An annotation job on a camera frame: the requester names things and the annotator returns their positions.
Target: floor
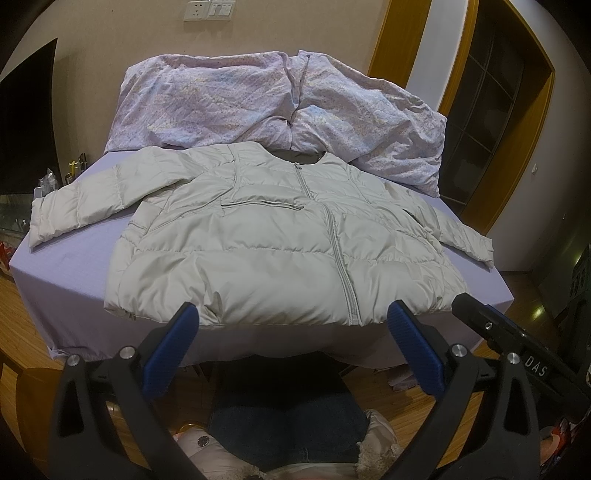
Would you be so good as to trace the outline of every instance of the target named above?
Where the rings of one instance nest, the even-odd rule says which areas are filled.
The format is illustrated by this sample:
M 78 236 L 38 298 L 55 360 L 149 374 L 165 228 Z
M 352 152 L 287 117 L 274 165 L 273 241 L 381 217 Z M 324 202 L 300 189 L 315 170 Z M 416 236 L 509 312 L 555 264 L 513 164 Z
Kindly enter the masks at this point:
M 507 315 L 524 329 L 536 335 L 542 343 L 555 348 L 558 342 L 557 329 L 552 318 L 544 311 L 540 296 L 525 274 L 505 275 L 505 281 L 515 301 Z M 22 368 L 46 367 L 60 369 L 61 363 L 52 361 L 45 344 L 35 330 L 22 304 L 16 285 L 11 278 L 0 273 L 0 349 Z M 496 356 L 486 345 L 478 347 L 480 356 Z M 15 405 L 17 375 L 4 369 L 0 382 L 0 405 L 2 414 L 17 438 L 20 439 Z M 400 444 L 406 447 L 431 410 L 434 400 L 419 387 L 405 392 L 392 392 L 387 383 L 386 372 L 374 372 L 356 368 L 345 376 L 345 383 L 363 409 L 374 408 L 384 415 L 396 431 Z M 192 369 L 185 369 L 175 378 L 168 394 L 156 405 L 156 411 L 171 432 L 185 423 L 207 423 L 212 404 L 213 381 L 198 376 Z M 459 455 L 469 432 L 482 394 L 472 395 L 470 404 L 441 464 L 444 465 Z M 145 464 L 125 421 L 116 405 L 108 404 L 130 458 Z

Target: screw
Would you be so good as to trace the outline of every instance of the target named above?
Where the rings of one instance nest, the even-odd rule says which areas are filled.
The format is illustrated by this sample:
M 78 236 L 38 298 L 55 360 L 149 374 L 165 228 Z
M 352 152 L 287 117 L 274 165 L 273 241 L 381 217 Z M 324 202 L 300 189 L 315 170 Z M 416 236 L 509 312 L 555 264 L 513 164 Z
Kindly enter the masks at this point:
M 519 355 L 517 355 L 515 352 L 508 353 L 507 360 L 509 360 L 509 363 L 513 365 L 517 365 L 519 362 L 521 362 L 521 358 L 519 358 Z
M 133 357 L 135 355 L 135 348 L 133 348 L 132 346 L 124 346 L 120 351 L 119 351 L 119 356 L 125 360 L 130 359 L 131 357 Z
M 468 353 L 468 350 L 466 349 L 465 346 L 461 345 L 460 343 L 456 343 L 455 345 L 452 346 L 452 353 L 454 356 L 463 357 L 463 356 L 466 356 L 466 354 Z
M 74 354 L 74 355 L 70 355 L 68 357 L 67 363 L 68 363 L 68 365 L 70 367 L 75 367 L 76 365 L 78 365 L 79 362 L 80 362 L 80 356 L 79 355 Z

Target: blue gripper pad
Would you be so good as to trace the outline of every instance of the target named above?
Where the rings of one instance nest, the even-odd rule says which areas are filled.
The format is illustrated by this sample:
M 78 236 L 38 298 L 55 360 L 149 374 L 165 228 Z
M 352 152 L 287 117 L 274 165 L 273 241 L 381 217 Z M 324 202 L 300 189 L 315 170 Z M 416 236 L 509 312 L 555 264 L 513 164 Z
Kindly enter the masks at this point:
M 166 335 L 144 365 L 142 393 L 151 401 L 166 393 L 174 374 L 199 329 L 199 312 L 186 303 L 176 313 Z
M 423 391 L 439 400 L 445 393 L 443 364 L 416 325 L 418 320 L 400 304 L 398 300 L 388 308 L 388 330 Z

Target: jacket's left sleeve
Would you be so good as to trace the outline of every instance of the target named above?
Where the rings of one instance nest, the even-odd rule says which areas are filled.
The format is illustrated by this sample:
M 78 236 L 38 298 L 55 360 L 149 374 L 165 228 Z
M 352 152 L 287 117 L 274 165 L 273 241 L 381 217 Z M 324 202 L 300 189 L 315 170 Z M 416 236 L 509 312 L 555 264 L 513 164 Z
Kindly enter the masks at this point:
M 492 240 L 474 229 L 433 208 L 421 196 L 406 187 L 385 184 L 386 190 L 404 210 L 426 228 L 442 244 L 450 245 L 474 260 L 493 267 Z
M 143 148 L 114 167 L 33 200 L 29 246 L 104 220 L 150 193 L 191 180 L 195 168 L 188 168 L 177 152 Z

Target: jacket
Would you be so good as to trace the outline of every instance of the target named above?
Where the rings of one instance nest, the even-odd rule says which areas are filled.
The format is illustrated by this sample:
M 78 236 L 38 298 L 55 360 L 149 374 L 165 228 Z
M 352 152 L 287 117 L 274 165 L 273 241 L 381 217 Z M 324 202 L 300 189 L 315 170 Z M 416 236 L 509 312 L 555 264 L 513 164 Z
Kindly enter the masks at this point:
M 256 466 L 228 452 L 215 438 L 200 428 L 176 435 L 178 445 L 207 480 L 331 479 L 378 480 L 402 454 L 396 434 L 376 410 L 367 410 L 369 425 L 358 443 L 357 463 L 296 463 L 263 473 Z
M 289 163 L 254 142 L 147 147 L 33 201 L 30 246 L 141 203 L 112 254 L 105 308 L 202 326 L 368 325 L 404 300 L 450 310 L 467 291 L 442 243 L 492 265 L 491 240 L 418 194 L 326 153 Z

